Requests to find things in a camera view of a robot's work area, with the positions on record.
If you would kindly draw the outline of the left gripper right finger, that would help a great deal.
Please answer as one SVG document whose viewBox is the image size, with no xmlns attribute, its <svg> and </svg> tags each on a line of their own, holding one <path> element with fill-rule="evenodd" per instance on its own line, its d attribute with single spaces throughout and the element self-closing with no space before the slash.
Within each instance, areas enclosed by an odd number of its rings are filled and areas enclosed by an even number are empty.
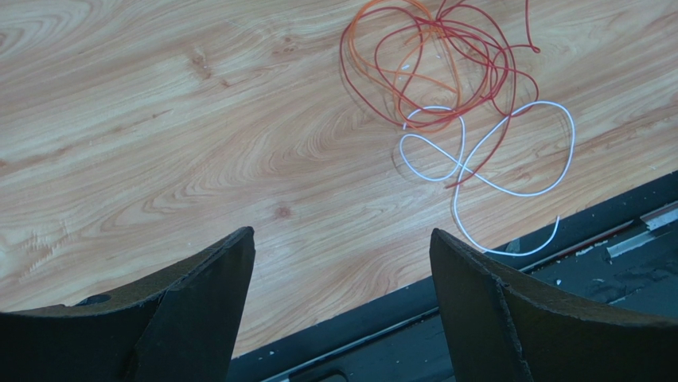
<svg viewBox="0 0 678 382">
<path fill-rule="evenodd" d="M 458 381 L 674 381 L 677 321 L 568 293 L 441 229 L 432 279 Z"/>
</svg>

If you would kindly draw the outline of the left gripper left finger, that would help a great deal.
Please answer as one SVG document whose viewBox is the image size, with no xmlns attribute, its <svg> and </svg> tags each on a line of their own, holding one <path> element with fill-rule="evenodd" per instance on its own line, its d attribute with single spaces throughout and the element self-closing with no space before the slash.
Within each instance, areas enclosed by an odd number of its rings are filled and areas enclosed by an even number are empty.
<svg viewBox="0 0 678 382">
<path fill-rule="evenodd" d="M 4 381 L 223 381 L 255 262 L 242 227 L 74 306 L 1 316 Z"/>
</svg>

